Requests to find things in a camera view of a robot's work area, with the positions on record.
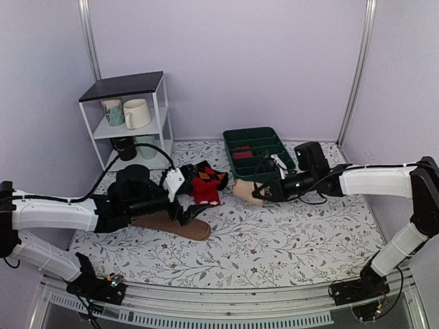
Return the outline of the beige striped sock pair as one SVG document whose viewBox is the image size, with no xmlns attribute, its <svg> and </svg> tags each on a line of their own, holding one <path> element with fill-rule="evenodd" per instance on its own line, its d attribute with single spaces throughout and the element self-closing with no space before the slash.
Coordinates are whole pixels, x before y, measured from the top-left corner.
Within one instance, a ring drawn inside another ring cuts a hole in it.
<svg viewBox="0 0 439 329">
<path fill-rule="evenodd" d="M 232 185 L 232 194 L 249 204 L 255 206 L 264 205 L 265 201 L 263 199 L 257 199 L 252 196 L 252 192 L 254 191 L 254 183 L 244 180 L 235 180 Z"/>
</svg>

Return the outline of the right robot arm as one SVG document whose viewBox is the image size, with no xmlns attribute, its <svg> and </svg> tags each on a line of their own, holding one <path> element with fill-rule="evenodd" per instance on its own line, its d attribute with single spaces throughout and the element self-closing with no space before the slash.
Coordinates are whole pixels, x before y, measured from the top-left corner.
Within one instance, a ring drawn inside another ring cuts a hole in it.
<svg viewBox="0 0 439 329">
<path fill-rule="evenodd" d="M 266 156 L 280 171 L 278 178 L 254 184 L 252 196 L 267 202 L 289 202 L 315 191 L 323 197 L 363 195 L 382 232 L 390 233 L 399 220 L 409 219 L 388 238 L 362 269 L 355 293 L 368 299 L 381 281 L 404 260 L 413 257 L 438 235 L 438 165 L 431 156 L 403 164 L 339 164 L 332 167 L 318 142 L 295 148 L 299 172 L 287 170 L 278 156 Z M 391 213 L 397 206 L 401 209 Z"/>
</svg>

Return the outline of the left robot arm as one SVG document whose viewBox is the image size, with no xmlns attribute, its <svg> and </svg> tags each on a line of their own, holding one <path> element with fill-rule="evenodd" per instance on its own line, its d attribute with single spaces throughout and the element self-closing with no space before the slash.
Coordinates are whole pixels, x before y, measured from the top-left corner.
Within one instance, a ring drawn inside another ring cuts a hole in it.
<svg viewBox="0 0 439 329">
<path fill-rule="evenodd" d="M 94 233 L 111 233 L 133 221 L 164 212 L 184 227 L 210 207 L 210 203 L 180 205 L 177 194 L 194 179 L 193 171 L 167 169 L 160 183 L 139 164 L 119 170 L 105 195 L 79 199 L 28 195 L 14 189 L 11 181 L 1 183 L 1 257 L 17 258 L 44 269 L 76 287 L 87 297 L 97 297 L 102 283 L 94 276 L 86 256 L 73 256 L 29 233 L 30 228 L 62 228 Z"/>
</svg>

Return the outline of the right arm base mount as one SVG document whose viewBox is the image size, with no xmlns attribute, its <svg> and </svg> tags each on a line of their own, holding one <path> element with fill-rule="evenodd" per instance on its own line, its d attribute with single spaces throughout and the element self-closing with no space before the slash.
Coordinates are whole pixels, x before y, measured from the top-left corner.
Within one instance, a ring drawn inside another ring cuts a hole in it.
<svg viewBox="0 0 439 329">
<path fill-rule="evenodd" d="M 355 280 L 332 282 L 328 289 L 329 296 L 335 305 L 352 304 L 375 297 L 383 297 L 390 292 L 387 277 L 369 280 L 358 278 Z"/>
</svg>

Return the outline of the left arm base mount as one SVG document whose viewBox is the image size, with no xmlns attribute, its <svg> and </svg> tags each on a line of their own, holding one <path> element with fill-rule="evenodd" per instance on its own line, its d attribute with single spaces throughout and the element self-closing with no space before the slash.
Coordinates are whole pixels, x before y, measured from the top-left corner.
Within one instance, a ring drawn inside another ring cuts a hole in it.
<svg viewBox="0 0 439 329">
<path fill-rule="evenodd" d="M 114 273 L 105 278 L 82 273 L 73 282 L 67 282 L 67 292 L 70 294 L 118 306 L 122 305 L 126 288 L 123 276 Z"/>
</svg>

